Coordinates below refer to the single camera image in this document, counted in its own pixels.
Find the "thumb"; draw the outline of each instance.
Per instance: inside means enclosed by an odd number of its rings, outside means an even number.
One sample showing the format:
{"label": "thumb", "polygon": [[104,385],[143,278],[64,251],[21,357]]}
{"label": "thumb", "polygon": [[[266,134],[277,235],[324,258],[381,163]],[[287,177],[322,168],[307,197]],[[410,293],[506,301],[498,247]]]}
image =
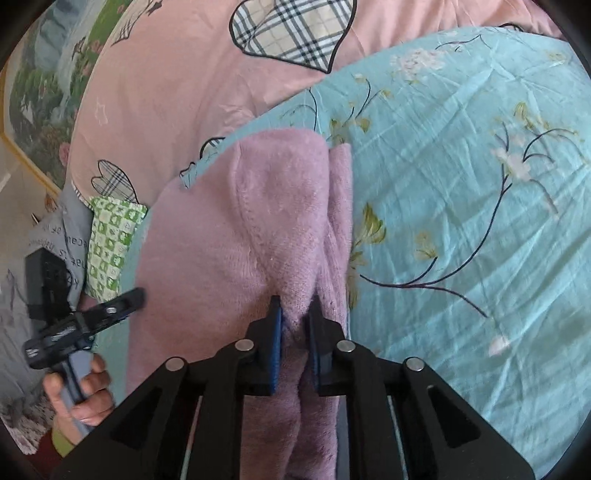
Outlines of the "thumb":
{"label": "thumb", "polygon": [[60,417],[69,417],[70,412],[68,412],[68,409],[61,399],[61,390],[64,388],[64,381],[60,374],[47,374],[43,379],[43,388],[45,389],[47,398],[49,398],[56,413]]}

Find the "pink blanket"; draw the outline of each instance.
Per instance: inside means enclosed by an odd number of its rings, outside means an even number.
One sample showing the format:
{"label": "pink blanket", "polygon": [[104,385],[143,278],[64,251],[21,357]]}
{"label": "pink blanket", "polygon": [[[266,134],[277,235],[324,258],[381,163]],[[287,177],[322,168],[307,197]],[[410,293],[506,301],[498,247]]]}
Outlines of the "pink blanket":
{"label": "pink blanket", "polygon": [[92,73],[71,178],[84,199],[151,206],[217,137],[325,72],[439,30],[507,22],[560,35],[532,0],[135,0]]}
{"label": "pink blanket", "polygon": [[313,391],[301,318],[317,291],[324,315],[345,324],[351,184],[349,145],[267,131],[226,150],[190,190],[173,180],[152,209],[129,390],[171,356],[197,361],[239,340],[281,296],[280,381],[275,396],[245,399],[242,480],[335,477],[337,398]]}

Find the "waterfall picture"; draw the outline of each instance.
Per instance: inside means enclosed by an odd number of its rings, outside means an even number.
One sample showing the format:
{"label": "waterfall picture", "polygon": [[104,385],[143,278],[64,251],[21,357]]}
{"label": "waterfall picture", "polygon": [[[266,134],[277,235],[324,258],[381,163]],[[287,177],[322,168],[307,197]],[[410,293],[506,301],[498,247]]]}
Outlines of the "waterfall picture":
{"label": "waterfall picture", "polygon": [[58,188],[90,74],[132,0],[57,0],[5,72],[4,133]]}

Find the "green checkered cloth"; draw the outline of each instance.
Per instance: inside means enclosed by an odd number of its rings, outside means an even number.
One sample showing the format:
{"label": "green checkered cloth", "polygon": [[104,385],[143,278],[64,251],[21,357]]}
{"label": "green checkered cloth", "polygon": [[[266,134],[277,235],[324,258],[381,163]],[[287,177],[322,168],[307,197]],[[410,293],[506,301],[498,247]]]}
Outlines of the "green checkered cloth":
{"label": "green checkered cloth", "polygon": [[135,229],[144,219],[147,207],[110,197],[91,197],[95,212],[92,220],[86,293],[100,303],[114,299],[119,277]]}

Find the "bed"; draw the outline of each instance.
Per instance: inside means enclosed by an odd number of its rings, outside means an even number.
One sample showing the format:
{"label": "bed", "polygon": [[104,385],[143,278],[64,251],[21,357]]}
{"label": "bed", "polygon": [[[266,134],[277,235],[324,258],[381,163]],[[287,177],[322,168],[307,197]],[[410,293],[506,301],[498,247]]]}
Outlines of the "bed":
{"label": "bed", "polygon": [[[90,75],[64,184],[86,204],[99,193],[149,207],[168,182],[189,188],[263,129],[351,143],[350,337],[384,358],[422,356],[537,478],[562,475],[567,448],[584,443],[573,439],[591,388],[582,301],[591,82],[580,31],[550,5],[577,57],[531,3],[507,12],[472,2],[458,14],[432,2],[422,16],[402,3],[394,13],[386,2],[337,3],[327,46],[312,55],[306,42],[265,44],[281,28],[272,3],[232,2],[203,18],[190,2],[133,2]],[[417,22],[401,28],[404,15]],[[192,29],[195,18],[207,28]],[[227,75],[236,67],[245,74]],[[123,290],[150,228],[148,213]],[[117,401],[129,330],[96,340]]]}

